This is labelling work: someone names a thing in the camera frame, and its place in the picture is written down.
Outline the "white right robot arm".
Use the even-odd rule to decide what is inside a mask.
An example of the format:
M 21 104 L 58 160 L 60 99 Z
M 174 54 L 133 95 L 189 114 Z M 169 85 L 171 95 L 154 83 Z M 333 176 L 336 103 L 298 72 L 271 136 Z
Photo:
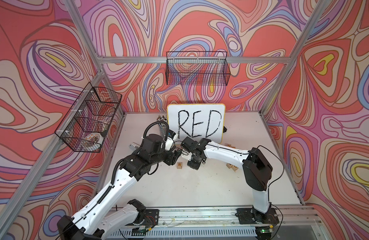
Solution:
M 280 222 L 269 198 L 269 180 L 272 178 L 273 167 L 258 148 L 238 150 L 206 138 L 197 142 L 189 137 L 182 141 L 181 147 L 190 154 L 187 165 L 194 170 L 198 170 L 207 159 L 219 160 L 243 170 L 245 181 L 252 189 L 254 203 L 247 214 L 237 213 L 241 224 L 275 226 Z

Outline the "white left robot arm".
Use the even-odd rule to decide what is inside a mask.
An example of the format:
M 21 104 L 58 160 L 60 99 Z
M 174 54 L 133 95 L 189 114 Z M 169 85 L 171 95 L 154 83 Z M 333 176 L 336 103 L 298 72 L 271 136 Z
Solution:
M 144 175 L 152 175 L 151 167 L 159 163 L 174 164 L 180 156 L 175 151 L 175 133 L 168 123 L 156 121 L 143 133 L 140 147 L 119 160 L 110 181 L 80 211 L 63 216 L 57 223 L 61 240 L 105 240 L 116 230 L 132 224 L 142 225 L 145 206 L 138 200 L 129 201 L 119 212 L 109 211 L 117 201 Z

